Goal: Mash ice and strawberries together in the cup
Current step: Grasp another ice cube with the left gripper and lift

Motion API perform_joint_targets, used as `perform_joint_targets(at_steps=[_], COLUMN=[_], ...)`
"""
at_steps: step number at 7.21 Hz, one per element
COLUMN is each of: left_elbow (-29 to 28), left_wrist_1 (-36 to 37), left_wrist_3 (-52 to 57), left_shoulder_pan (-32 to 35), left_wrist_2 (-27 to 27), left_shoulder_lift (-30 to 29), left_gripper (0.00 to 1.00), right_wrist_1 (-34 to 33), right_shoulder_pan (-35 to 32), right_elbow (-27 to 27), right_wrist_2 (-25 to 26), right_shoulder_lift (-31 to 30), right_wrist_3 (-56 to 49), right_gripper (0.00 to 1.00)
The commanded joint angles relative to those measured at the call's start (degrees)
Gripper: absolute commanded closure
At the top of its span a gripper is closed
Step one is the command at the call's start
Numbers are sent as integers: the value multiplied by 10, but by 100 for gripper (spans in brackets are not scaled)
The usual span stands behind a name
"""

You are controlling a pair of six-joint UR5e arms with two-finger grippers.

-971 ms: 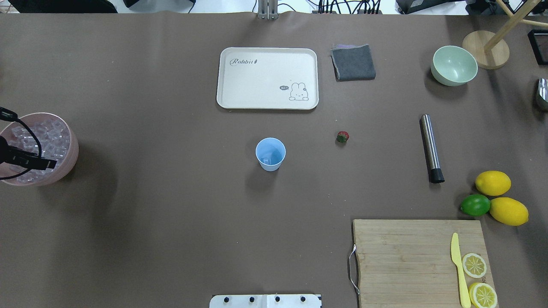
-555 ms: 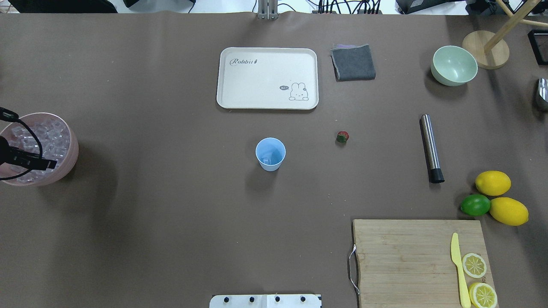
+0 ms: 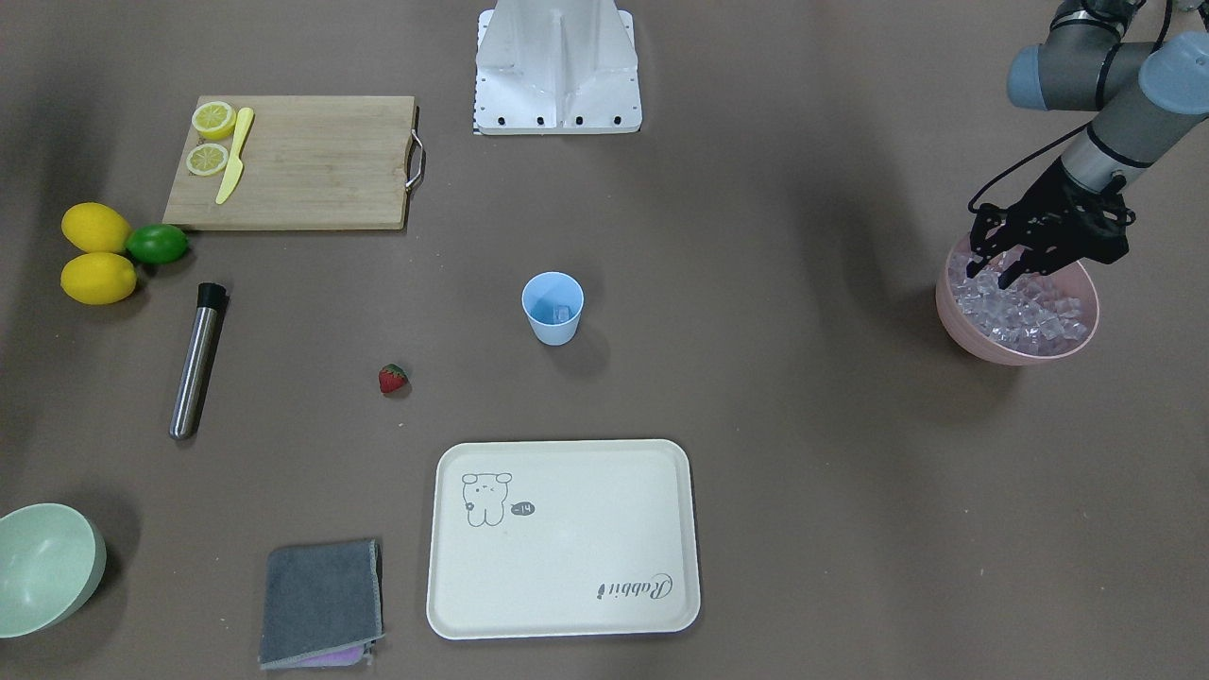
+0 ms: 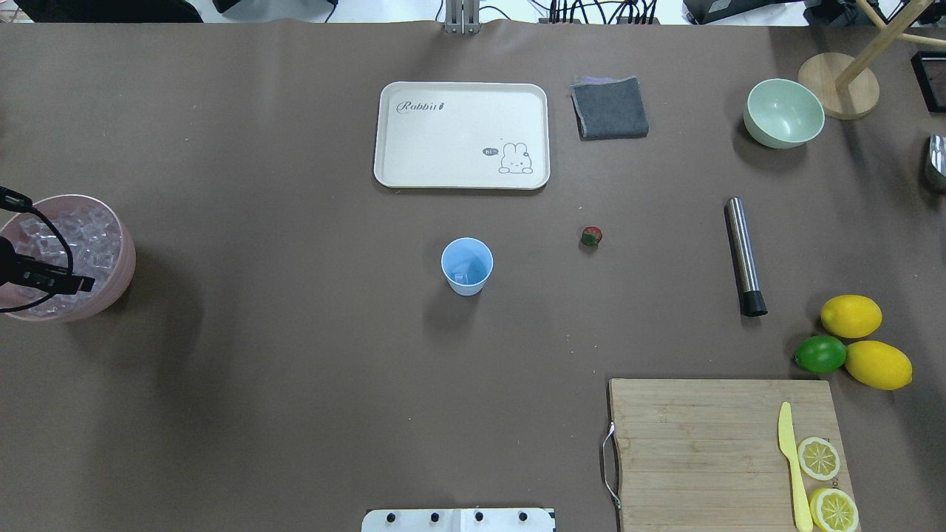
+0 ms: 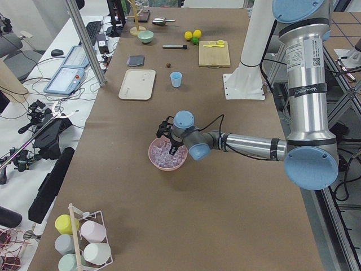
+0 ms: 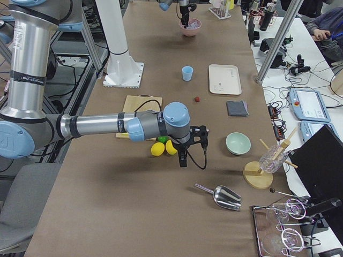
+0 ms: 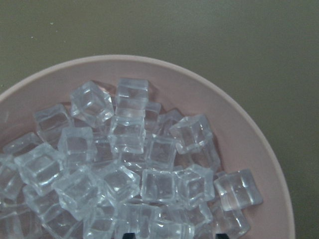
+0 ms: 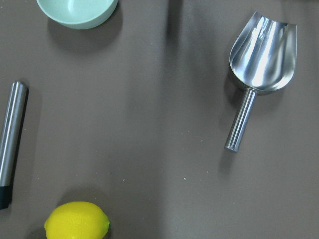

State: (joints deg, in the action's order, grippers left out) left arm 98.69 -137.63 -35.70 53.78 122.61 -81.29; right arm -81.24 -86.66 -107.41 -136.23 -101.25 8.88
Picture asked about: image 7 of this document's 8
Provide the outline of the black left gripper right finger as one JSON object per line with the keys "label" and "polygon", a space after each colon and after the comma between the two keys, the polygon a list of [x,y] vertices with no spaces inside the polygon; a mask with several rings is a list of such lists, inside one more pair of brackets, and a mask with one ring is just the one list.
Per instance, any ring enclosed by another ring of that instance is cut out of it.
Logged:
{"label": "black left gripper right finger", "polygon": [[215,238],[216,239],[229,239],[229,236],[226,233],[220,233],[220,234],[216,234]]}

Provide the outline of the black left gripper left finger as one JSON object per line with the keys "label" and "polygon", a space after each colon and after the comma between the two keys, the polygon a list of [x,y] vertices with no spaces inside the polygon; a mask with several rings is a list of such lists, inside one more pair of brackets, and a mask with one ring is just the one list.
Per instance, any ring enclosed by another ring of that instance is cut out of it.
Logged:
{"label": "black left gripper left finger", "polygon": [[123,234],[123,239],[136,239],[135,233],[125,233]]}

